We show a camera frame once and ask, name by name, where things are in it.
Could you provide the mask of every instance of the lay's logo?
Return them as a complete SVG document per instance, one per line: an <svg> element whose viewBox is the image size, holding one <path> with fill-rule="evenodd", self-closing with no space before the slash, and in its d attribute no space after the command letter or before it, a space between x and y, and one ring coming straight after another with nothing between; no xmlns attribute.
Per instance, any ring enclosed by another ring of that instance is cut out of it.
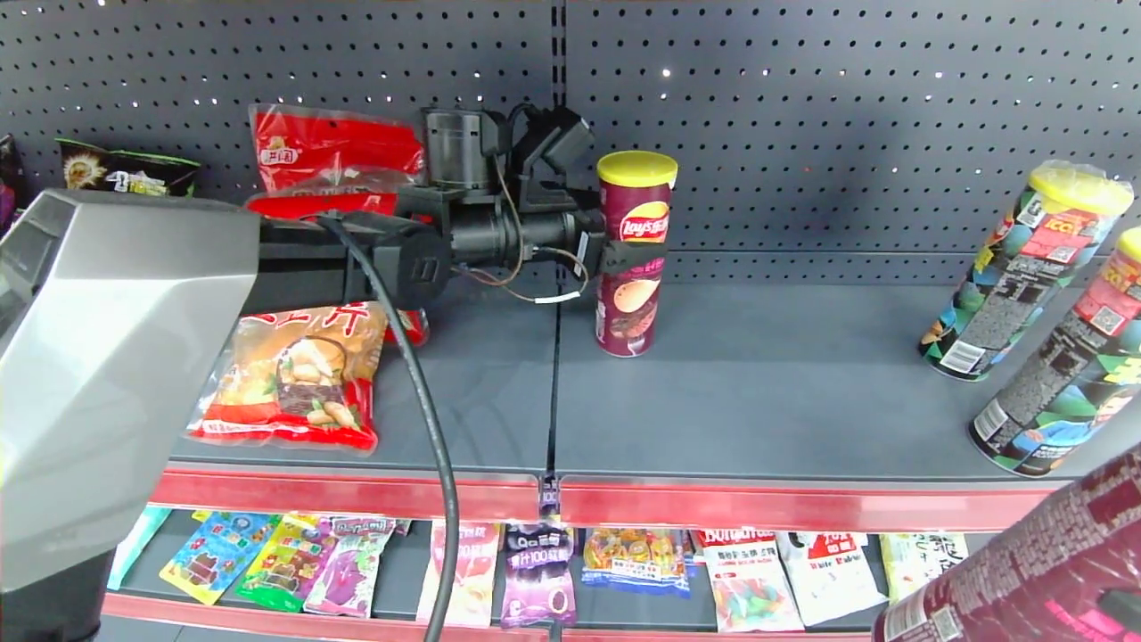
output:
<svg viewBox="0 0 1141 642"><path fill-rule="evenodd" d="M670 205L662 201L642 203L630 210L618 226L620 241L665 242L670 229Z"/></svg>

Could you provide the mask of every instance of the yellow can lid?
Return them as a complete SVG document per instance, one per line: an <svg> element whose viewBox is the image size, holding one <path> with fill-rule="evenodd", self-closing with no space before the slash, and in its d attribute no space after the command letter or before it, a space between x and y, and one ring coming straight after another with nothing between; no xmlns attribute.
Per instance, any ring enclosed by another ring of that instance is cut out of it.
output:
<svg viewBox="0 0 1141 642"><path fill-rule="evenodd" d="M1117 251L1141 262L1141 227L1130 227L1117 238Z"/></svg>
<svg viewBox="0 0 1141 642"><path fill-rule="evenodd" d="M1049 160L1030 171L1027 182L1050 200L1099 216L1119 216L1133 204L1132 185L1091 164Z"/></svg>
<svg viewBox="0 0 1141 642"><path fill-rule="evenodd" d="M598 161L598 177L620 187L656 187L678 178L678 161L665 154L628 149L606 154Z"/></svg>

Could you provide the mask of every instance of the red can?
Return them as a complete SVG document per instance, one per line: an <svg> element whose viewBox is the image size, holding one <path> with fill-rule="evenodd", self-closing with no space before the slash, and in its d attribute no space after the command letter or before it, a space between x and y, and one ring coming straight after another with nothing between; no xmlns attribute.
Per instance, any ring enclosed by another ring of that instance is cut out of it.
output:
<svg viewBox="0 0 1141 642"><path fill-rule="evenodd" d="M670 229L670 195L678 162L638 149L598 161L602 216L612 238L664 243ZM621 274L602 274L598 286L594 335L614 357L638 357L654 343L654 319L665 259Z"/></svg>

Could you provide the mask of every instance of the red shelf edge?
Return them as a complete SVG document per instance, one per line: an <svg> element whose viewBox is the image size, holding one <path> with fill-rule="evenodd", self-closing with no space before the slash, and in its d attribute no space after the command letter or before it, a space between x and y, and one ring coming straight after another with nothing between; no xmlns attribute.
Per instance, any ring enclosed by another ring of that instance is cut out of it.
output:
<svg viewBox="0 0 1141 642"><path fill-rule="evenodd" d="M456 476L460 510L471 521L534 521L539 480L472 479ZM270 469L197 470L171 465L151 497L171 507L284 513L378 513L430 520L444 513L439 481L423 478L370 478Z"/></svg>
<svg viewBox="0 0 1141 642"><path fill-rule="evenodd" d="M560 483L568 525L672 526L857 533L1005 530L1054 489L763 488L593 482Z"/></svg>
<svg viewBox="0 0 1141 642"><path fill-rule="evenodd" d="M260 635L327 640L335 642L421 642L424 625L414 621L354 619L308 613L283 613L232 607L173 602L107 593L103 615L144 619L180 626L217 628ZM448 642L547 642L549 633L541 628L447 628Z"/></svg>
<svg viewBox="0 0 1141 642"><path fill-rule="evenodd" d="M596 631L564 628L563 640L574 642L868 642L871 633L666 633L661 631Z"/></svg>

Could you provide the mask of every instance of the black snack bag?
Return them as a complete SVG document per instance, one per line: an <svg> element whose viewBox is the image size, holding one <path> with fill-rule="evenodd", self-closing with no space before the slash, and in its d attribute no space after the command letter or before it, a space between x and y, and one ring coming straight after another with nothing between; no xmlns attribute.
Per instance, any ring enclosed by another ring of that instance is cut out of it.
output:
<svg viewBox="0 0 1141 642"><path fill-rule="evenodd" d="M24 168L16 153L16 140L11 133L0 137L0 236L16 222L16 217L25 206L27 181L24 179Z"/></svg>
<svg viewBox="0 0 1141 642"><path fill-rule="evenodd" d="M68 189L97 189L154 196L191 196L199 163L175 156L108 152L95 145L57 138Z"/></svg>

